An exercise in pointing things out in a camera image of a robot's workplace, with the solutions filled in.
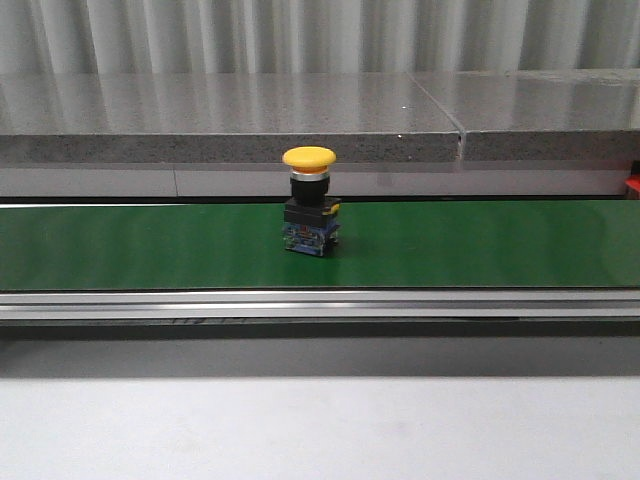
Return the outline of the yellow mushroom push button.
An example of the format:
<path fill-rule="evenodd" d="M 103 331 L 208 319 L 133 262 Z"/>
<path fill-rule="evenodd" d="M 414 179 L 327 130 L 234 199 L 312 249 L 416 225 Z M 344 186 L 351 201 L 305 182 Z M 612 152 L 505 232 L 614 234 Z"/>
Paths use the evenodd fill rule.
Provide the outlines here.
<path fill-rule="evenodd" d="M 320 146 L 295 147 L 283 154 L 283 163 L 291 168 L 291 198 L 284 208 L 286 250 L 323 257 L 337 244 L 341 199 L 327 195 L 329 166 L 336 159 L 334 151 Z"/>

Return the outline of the grey stone slab left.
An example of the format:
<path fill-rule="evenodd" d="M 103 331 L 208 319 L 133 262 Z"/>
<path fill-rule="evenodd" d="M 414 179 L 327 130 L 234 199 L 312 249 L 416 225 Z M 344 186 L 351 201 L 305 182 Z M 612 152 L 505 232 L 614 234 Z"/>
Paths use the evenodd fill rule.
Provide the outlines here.
<path fill-rule="evenodd" d="M 449 163 L 458 132 L 405 74 L 1 79 L 5 164 L 272 163 L 302 145 L 346 163 Z"/>

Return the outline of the grey stone slab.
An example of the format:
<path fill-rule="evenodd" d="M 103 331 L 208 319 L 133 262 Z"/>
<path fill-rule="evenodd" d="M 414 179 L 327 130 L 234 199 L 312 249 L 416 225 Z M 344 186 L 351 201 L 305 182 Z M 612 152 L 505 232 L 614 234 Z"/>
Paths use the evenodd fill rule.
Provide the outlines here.
<path fill-rule="evenodd" d="M 610 71 L 423 72 L 462 130 L 462 161 L 628 169 L 639 157 L 639 79 Z"/>
<path fill-rule="evenodd" d="M 449 163 L 458 132 L 405 74 L 1 79 L 5 164 L 272 163 L 302 145 L 346 163 Z"/>

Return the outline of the grey stone slab right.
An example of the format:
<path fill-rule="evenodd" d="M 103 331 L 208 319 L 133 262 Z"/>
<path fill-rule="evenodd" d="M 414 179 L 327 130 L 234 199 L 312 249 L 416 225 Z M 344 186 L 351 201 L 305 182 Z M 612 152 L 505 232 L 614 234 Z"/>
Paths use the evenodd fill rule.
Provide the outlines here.
<path fill-rule="evenodd" d="M 639 79 L 610 71 L 423 72 L 462 130 L 462 161 L 628 169 L 639 157 Z"/>

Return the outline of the green conveyor belt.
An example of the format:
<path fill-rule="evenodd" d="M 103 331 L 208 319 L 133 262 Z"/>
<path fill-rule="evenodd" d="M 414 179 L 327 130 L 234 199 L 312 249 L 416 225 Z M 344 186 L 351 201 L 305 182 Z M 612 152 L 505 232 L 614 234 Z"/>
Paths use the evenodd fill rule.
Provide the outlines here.
<path fill-rule="evenodd" d="M 280 203 L 5 208 L 1 286 L 25 290 L 635 287 L 628 200 L 344 203 L 338 242 Z"/>

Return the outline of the red plastic tray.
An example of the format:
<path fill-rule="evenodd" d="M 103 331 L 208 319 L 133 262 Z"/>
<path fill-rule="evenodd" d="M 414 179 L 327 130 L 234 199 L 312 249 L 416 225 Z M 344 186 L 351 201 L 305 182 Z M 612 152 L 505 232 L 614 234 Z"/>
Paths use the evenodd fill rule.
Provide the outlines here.
<path fill-rule="evenodd" d="M 625 180 L 625 193 L 624 198 L 626 200 L 639 200 L 640 199 L 640 175 L 631 175 Z"/>

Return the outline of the white pleated curtain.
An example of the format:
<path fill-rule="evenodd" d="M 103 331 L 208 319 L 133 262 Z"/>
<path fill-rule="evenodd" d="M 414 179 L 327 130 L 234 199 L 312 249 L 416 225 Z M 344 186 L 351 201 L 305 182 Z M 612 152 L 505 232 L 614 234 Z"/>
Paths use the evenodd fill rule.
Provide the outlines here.
<path fill-rule="evenodd" d="M 5 1 L 13 73 L 635 68 L 635 1 Z"/>

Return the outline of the aluminium conveyor side rail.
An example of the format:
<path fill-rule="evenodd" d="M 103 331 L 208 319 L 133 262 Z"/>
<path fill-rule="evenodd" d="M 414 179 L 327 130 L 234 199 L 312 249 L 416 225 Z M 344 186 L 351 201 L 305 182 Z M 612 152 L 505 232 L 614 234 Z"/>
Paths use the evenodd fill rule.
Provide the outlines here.
<path fill-rule="evenodd" d="M 347 289 L 6 293 L 4 326 L 636 319 L 631 289 Z"/>

